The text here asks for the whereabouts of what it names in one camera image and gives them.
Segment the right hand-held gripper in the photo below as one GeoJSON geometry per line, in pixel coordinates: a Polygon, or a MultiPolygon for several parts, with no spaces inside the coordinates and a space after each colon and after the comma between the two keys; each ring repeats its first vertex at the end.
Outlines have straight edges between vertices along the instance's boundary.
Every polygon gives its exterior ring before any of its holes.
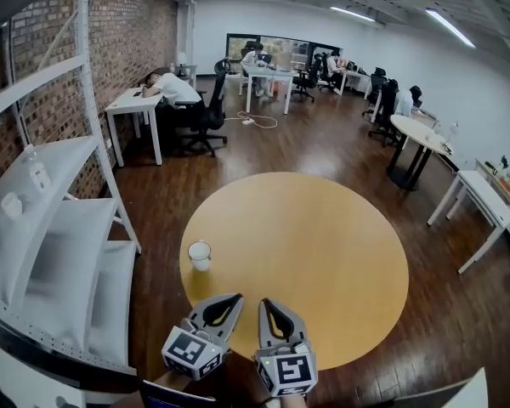
{"type": "Polygon", "coordinates": [[[258,306],[257,372],[272,397],[305,395],[318,382],[315,353],[303,319],[287,306],[264,298],[258,306]]]}

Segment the person's right forearm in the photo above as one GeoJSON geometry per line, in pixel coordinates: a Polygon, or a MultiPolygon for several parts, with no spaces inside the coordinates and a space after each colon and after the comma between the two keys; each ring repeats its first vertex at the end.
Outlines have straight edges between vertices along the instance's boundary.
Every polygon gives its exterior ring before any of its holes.
{"type": "Polygon", "coordinates": [[[258,408],[308,408],[307,402],[301,394],[270,398],[258,408]]]}

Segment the person's left forearm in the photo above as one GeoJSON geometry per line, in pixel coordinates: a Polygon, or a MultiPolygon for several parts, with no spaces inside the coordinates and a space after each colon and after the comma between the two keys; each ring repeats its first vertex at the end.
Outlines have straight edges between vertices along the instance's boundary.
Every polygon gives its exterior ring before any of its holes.
{"type": "Polygon", "coordinates": [[[153,381],[154,384],[170,388],[174,391],[183,392],[191,383],[192,379],[175,370],[167,370],[162,376],[153,381]]]}

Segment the white metal shelving unit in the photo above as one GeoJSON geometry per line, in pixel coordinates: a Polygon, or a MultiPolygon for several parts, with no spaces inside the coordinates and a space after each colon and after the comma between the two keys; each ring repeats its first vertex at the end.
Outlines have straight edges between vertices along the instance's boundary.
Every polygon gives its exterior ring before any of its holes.
{"type": "Polygon", "coordinates": [[[111,169],[90,68],[88,0],[76,0],[66,27],[73,57],[0,91],[0,114],[75,72],[88,134],[35,147],[51,186],[40,194],[20,155],[0,178],[0,324],[39,348],[77,363],[133,376],[128,312],[141,247],[111,169]],[[9,219],[1,200],[18,195],[23,213],[9,219]]]}

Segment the white rectangular table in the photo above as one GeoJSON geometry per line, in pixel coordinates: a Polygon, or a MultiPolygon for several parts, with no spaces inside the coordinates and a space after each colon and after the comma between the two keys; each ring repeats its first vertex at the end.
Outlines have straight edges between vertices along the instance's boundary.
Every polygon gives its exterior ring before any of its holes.
{"type": "Polygon", "coordinates": [[[396,398],[391,408],[489,408],[485,369],[453,385],[396,398]]]}

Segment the white flat board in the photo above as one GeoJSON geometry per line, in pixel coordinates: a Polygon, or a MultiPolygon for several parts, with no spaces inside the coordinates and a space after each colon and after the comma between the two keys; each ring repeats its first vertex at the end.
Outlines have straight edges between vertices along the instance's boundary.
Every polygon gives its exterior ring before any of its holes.
{"type": "Polygon", "coordinates": [[[48,377],[1,348],[0,392],[16,408],[86,408],[81,390],[48,377]]]}

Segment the black office chair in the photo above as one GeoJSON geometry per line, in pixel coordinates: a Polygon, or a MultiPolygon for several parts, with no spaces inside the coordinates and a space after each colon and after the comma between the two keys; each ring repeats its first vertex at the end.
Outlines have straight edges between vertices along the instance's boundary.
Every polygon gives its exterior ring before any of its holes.
{"type": "Polygon", "coordinates": [[[177,110],[178,116],[174,119],[176,128],[188,128],[190,133],[180,134],[181,140],[178,152],[185,156],[188,152],[196,153],[197,145],[203,146],[215,157],[216,153],[212,147],[211,140],[221,140],[223,145],[228,144],[228,138],[219,134],[212,134],[209,131],[219,130],[224,125],[224,82],[230,69],[230,58],[225,57],[214,65],[216,80],[212,91],[209,105],[201,99],[195,103],[192,101],[179,102],[184,108],[177,110]]]}
{"type": "Polygon", "coordinates": [[[292,79],[292,95],[296,94],[300,99],[310,99],[312,103],[315,102],[315,97],[309,90],[318,85],[321,62],[321,54],[316,54],[313,64],[307,71],[297,71],[297,75],[292,79]]]}
{"type": "Polygon", "coordinates": [[[383,84],[387,81],[387,73],[381,67],[376,67],[374,72],[370,75],[370,88],[371,91],[367,95],[369,101],[369,108],[362,112],[362,115],[369,115],[374,112],[378,96],[381,92],[383,84]]]}
{"type": "Polygon", "coordinates": [[[399,92],[399,84],[395,79],[387,80],[380,91],[380,103],[376,108],[376,117],[374,123],[377,128],[368,133],[369,137],[382,136],[382,146],[387,145],[387,141],[394,137],[394,131],[390,117],[394,113],[394,101],[396,94],[399,92]]]}

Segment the clear plastic bottle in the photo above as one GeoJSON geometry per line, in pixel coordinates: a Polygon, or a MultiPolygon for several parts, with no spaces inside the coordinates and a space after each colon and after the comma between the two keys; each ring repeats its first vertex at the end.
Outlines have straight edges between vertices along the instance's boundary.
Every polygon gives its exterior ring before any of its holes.
{"type": "Polygon", "coordinates": [[[45,194],[51,186],[51,180],[33,144],[28,144],[24,148],[22,161],[26,164],[31,182],[36,190],[40,194],[45,194]]]}

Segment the white rectangular desk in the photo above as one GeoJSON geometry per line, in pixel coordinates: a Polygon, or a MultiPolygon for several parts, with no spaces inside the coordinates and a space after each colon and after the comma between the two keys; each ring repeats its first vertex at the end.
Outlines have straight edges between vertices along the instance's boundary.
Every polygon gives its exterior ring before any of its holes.
{"type": "Polygon", "coordinates": [[[156,164],[162,164],[162,153],[156,124],[156,106],[162,99],[162,94],[158,93],[150,97],[142,95],[142,88],[130,88],[112,101],[106,108],[105,114],[110,129],[111,143],[116,155],[116,160],[120,167],[124,166],[122,158],[122,149],[116,130],[115,116],[124,114],[134,114],[133,122],[135,136],[140,137],[138,113],[144,116],[144,122],[150,125],[150,134],[152,137],[153,150],[156,164]]]}
{"type": "Polygon", "coordinates": [[[284,115],[288,114],[290,100],[292,96],[292,79],[293,73],[291,71],[274,70],[269,67],[262,67],[257,65],[241,65],[242,70],[247,74],[247,98],[246,98],[246,113],[251,110],[252,87],[253,78],[269,79],[271,82],[285,82],[286,83],[286,103],[284,106],[284,115]]]}
{"type": "Polygon", "coordinates": [[[503,232],[510,224],[510,209],[501,199],[501,197],[493,190],[490,184],[477,171],[463,171],[456,173],[450,187],[445,192],[441,201],[434,209],[433,213],[427,221],[427,225],[431,226],[437,217],[443,212],[451,197],[457,194],[456,202],[446,214],[446,218],[450,220],[455,211],[462,203],[464,198],[468,196],[477,208],[493,223],[494,229],[489,234],[484,244],[476,251],[476,253],[457,271],[460,275],[469,269],[474,263],[478,262],[486,252],[495,244],[502,236],[503,232]]]}
{"type": "Polygon", "coordinates": [[[372,90],[371,77],[369,75],[351,70],[343,70],[342,74],[345,77],[345,81],[342,82],[341,91],[347,88],[363,94],[364,99],[368,98],[372,90]]]}

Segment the small white cup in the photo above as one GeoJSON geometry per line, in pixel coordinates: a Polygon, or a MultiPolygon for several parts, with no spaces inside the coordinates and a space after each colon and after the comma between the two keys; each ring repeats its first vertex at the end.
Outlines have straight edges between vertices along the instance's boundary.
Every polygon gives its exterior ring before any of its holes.
{"type": "Polygon", "coordinates": [[[23,213],[22,202],[14,192],[9,192],[3,197],[1,200],[1,208],[5,215],[11,220],[16,220],[23,213]]]}

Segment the round white table black legs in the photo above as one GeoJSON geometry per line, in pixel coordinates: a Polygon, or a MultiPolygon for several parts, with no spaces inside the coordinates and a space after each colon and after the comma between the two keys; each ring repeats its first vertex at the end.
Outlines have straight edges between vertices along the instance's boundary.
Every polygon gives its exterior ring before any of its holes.
{"type": "Polygon", "coordinates": [[[442,135],[437,134],[432,128],[413,118],[402,115],[392,115],[391,123],[395,129],[400,131],[401,137],[386,172],[389,178],[398,187],[403,190],[413,191],[417,188],[417,181],[429,157],[433,153],[440,156],[450,156],[453,153],[453,149],[442,135]],[[396,163],[399,160],[407,140],[417,143],[418,148],[410,166],[400,174],[400,170],[396,168],[396,163]]]}

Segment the small white side desk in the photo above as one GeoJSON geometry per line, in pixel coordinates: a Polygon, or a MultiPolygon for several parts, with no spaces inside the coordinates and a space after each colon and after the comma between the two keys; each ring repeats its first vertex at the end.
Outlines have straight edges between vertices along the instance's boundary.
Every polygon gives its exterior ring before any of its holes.
{"type": "Polygon", "coordinates": [[[187,82],[192,88],[196,88],[196,65],[171,64],[168,69],[179,79],[187,82]]]}

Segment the wooden side table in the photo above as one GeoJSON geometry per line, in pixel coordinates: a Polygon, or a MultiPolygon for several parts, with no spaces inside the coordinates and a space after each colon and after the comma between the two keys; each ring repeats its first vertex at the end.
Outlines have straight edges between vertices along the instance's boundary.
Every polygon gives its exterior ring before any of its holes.
{"type": "Polygon", "coordinates": [[[493,170],[478,158],[475,159],[475,163],[476,169],[482,173],[484,178],[497,191],[502,199],[510,205],[510,185],[502,179],[502,176],[498,172],[493,173],[493,170]]]}

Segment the black framed window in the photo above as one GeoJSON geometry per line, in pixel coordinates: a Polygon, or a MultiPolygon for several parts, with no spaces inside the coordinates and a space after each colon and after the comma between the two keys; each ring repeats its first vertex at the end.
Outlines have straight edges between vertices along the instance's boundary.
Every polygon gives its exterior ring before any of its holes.
{"type": "Polygon", "coordinates": [[[239,64],[245,55],[253,50],[255,43],[263,45],[263,51],[271,55],[271,64],[284,69],[308,69],[316,54],[331,54],[342,50],[320,42],[304,41],[284,37],[262,36],[254,34],[233,34],[226,36],[225,55],[239,64]]]}

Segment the ceiling strip light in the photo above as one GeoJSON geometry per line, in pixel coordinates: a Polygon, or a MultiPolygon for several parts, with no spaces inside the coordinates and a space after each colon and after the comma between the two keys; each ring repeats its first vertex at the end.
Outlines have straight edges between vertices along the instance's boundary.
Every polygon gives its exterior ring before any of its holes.
{"type": "Polygon", "coordinates": [[[354,17],[356,19],[363,20],[363,21],[366,21],[366,22],[370,22],[370,23],[376,22],[372,17],[369,17],[367,15],[363,15],[363,14],[358,14],[358,13],[356,13],[354,11],[351,11],[351,10],[348,10],[348,9],[345,9],[345,8],[330,7],[330,10],[338,12],[340,14],[346,14],[347,16],[351,16],[351,17],[354,17]]]}
{"type": "Polygon", "coordinates": [[[434,21],[443,26],[453,36],[457,37],[464,45],[470,48],[475,48],[473,42],[468,39],[455,25],[449,22],[438,10],[433,8],[426,8],[425,13],[434,21]]]}

